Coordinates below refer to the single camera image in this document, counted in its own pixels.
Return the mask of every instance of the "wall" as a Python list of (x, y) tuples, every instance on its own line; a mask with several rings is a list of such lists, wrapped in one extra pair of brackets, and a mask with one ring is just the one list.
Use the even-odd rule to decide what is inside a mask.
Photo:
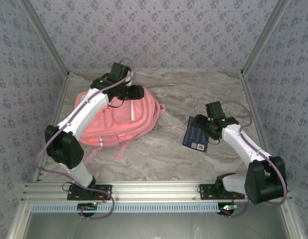
[(70, 71), (241, 69), (276, 0), (32, 0)]
[(293, 0), (248, 80), (308, 236), (308, 0)]
[(18, 1), (0, 0), (0, 238), (33, 179), (63, 78)]

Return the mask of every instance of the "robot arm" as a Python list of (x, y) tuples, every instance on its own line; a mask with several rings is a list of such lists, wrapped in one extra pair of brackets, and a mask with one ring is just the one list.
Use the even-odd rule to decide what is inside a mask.
[(218, 176), (215, 184), (219, 195), (225, 191), (241, 193), (247, 195), (254, 204), (282, 197), (284, 183), (286, 187), (283, 159), (279, 156), (272, 157), (252, 141), (235, 118), (225, 116), (220, 102), (207, 104), (206, 111), (208, 117), (197, 115), (194, 126), (203, 129), (214, 140), (222, 138), (248, 167), (246, 176), (235, 173)]
[(95, 115), (107, 106), (113, 97), (120, 100), (144, 97), (143, 88), (131, 84), (132, 76), (129, 67), (114, 63), (110, 73), (93, 81), (87, 95), (68, 117), (57, 126), (49, 125), (45, 130), (47, 142), (59, 129), (64, 128), (47, 147), (47, 154), (84, 187), (94, 188), (95, 178), (82, 161), (84, 151), (79, 144), (81, 135)]

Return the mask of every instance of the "enclosure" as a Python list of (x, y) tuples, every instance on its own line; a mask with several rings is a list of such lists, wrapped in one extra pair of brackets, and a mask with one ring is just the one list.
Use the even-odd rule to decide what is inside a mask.
[[(133, 84), (166, 111), (121, 159), (120, 147), (105, 148), (87, 164), (98, 184), (112, 185), (116, 212), (85, 221), (79, 202), (67, 200), (69, 180), (34, 161), (47, 125), (65, 119), (77, 95), (123, 57), (134, 62)], [(200, 198), (200, 184), (247, 172), (223, 140), (210, 139), (206, 153), (182, 146), (188, 118), (216, 101), (241, 125), (252, 116), (245, 132), (283, 158), (288, 199), (280, 207), (251, 205), (221, 220), (219, 203), (231, 201)], [(81, 146), (86, 158), (93, 148)], [(66, 172), (46, 154), (39, 165)], [(246, 204), (239, 200), (237, 211)], [(109, 210), (104, 203), (97, 212)], [(85, 232), (308, 238), (308, 0), (0, 0), (0, 238)]]

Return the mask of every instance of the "marble floor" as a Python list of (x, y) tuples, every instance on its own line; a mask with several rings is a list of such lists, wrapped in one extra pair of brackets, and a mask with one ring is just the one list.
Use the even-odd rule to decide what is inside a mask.
[[(70, 74), (60, 120), (74, 109), (78, 93), (86, 91), (90, 80), (101, 74)], [(166, 112), (148, 134), (132, 141), (121, 160), (115, 159), (120, 147), (104, 149), (87, 165), (97, 181), (205, 181), (228, 172), (246, 173), (246, 166), (237, 153), (224, 141), (208, 145), (207, 153), (182, 147), (189, 116), (206, 114), (205, 104), (214, 101), (236, 101), (248, 107), (240, 79), (230, 74), (211, 71), (138, 72), (135, 83), (142, 84), (166, 105)], [(223, 105), (227, 116), (240, 124), (248, 123), (248, 112), (236, 104)], [(248, 135), (259, 144), (252, 125)], [(92, 148), (83, 146), (85, 157)], [(45, 165), (61, 171), (49, 158)], [(41, 182), (66, 182), (67, 178), (42, 174)]]

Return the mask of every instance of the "blue book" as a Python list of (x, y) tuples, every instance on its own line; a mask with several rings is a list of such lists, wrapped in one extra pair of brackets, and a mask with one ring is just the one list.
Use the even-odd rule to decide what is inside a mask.
[(200, 152), (207, 152), (208, 136), (198, 127), (193, 127), (194, 117), (189, 116), (183, 146)]

